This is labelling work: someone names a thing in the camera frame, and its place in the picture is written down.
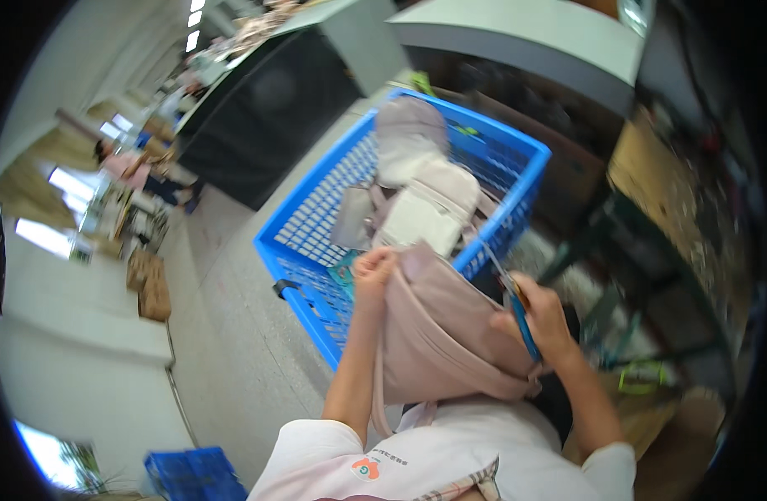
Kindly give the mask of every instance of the plaid fabric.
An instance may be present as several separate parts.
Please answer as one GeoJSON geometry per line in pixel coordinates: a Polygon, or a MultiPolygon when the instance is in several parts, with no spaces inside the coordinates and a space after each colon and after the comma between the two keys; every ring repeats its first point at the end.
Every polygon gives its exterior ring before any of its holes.
{"type": "Polygon", "coordinates": [[[502,501],[497,485],[495,485],[498,463],[499,458],[480,471],[456,480],[441,489],[431,491],[424,496],[414,498],[412,501],[451,501],[451,499],[458,498],[458,496],[461,496],[473,486],[478,486],[481,496],[486,501],[502,501]]]}

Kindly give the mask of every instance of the blue crate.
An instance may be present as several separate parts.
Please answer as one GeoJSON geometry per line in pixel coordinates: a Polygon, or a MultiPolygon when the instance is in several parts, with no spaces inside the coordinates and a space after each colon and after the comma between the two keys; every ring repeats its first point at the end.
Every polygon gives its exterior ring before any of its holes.
{"type": "MultiPolygon", "coordinates": [[[[436,106],[448,123],[451,159],[469,167],[486,185],[506,193],[492,217],[478,231],[498,257],[505,256],[529,224],[550,150],[507,125],[441,99],[396,89],[389,99],[410,95],[436,106]]],[[[364,115],[334,144],[286,197],[255,237],[255,246],[272,277],[298,288],[283,297],[297,314],[333,370],[347,339],[352,301],[331,280],[327,267],[348,249],[331,245],[330,230],[347,186],[368,184],[378,164],[375,140],[377,109],[364,115]]],[[[471,279],[489,260],[480,240],[471,242],[453,267],[471,279]]]]}
{"type": "Polygon", "coordinates": [[[248,496],[221,447],[150,452],[144,467],[170,501],[244,501],[248,496]]]}

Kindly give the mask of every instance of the pink bag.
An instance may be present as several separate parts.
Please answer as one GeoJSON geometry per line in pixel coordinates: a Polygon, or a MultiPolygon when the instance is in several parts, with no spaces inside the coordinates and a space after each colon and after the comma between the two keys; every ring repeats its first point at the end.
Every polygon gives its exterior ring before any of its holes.
{"type": "Polygon", "coordinates": [[[392,435],[387,405],[478,393],[513,400],[541,391],[537,378],[545,367],[521,339],[489,327],[503,307],[427,244],[400,252],[386,302],[372,389],[371,421],[380,436],[392,435]]]}

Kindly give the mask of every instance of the woman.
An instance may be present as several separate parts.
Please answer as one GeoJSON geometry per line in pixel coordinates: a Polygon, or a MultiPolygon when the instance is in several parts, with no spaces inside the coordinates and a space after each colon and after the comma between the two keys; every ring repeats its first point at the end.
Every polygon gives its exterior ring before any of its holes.
{"type": "MultiPolygon", "coordinates": [[[[347,344],[321,419],[281,428],[248,499],[631,499],[634,455],[617,413],[571,338],[558,296],[520,274],[529,327],[569,396],[584,466],[560,456],[559,433],[533,404],[483,396],[441,402],[430,426],[409,428],[422,406],[409,409],[398,433],[364,454],[383,293],[396,262],[389,248],[358,257],[347,344]]],[[[508,313],[491,325],[521,338],[508,313]]]]}
{"type": "Polygon", "coordinates": [[[113,145],[100,140],[94,146],[94,155],[113,179],[125,183],[134,190],[158,195],[169,205],[185,208],[185,203],[178,201],[175,192],[190,191],[193,185],[183,186],[162,174],[153,172],[153,166],[165,162],[171,153],[154,158],[147,152],[141,155],[133,152],[115,155],[113,145]]]}

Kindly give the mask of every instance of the scissors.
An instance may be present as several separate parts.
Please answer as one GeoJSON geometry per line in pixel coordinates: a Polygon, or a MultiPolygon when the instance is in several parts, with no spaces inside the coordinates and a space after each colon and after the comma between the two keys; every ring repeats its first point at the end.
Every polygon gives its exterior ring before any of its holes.
{"type": "Polygon", "coordinates": [[[500,265],[500,261],[497,259],[497,256],[495,256],[495,252],[491,250],[491,247],[489,247],[489,244],[483,240],[481,240],[481,244],[483,245],[483,248],[486,249],[487,254],[489,254],[489,258],[491,259],[491,262],[494,263],[495,268],[497,268],[497,272],[500,275],[500,279],[503,282],[504,287],[509,292],[511,310],[514,312],[514,318],[517,320],[519,332],[523,335],[523,342],[529,351],[529,355],[534,362],[541,362],[542,355],[539,353],[537,344],[533,341],[531,330],[529,329],[529,324],[525,320],[525,307],[523,306],[523,302],[520,300],[520,297],[525,297],[525,295],[522,294],[522,292],[519,290],[519,286],[511,278],[511,275],[506,273],[506,270],[502,265],[500,265]]]}

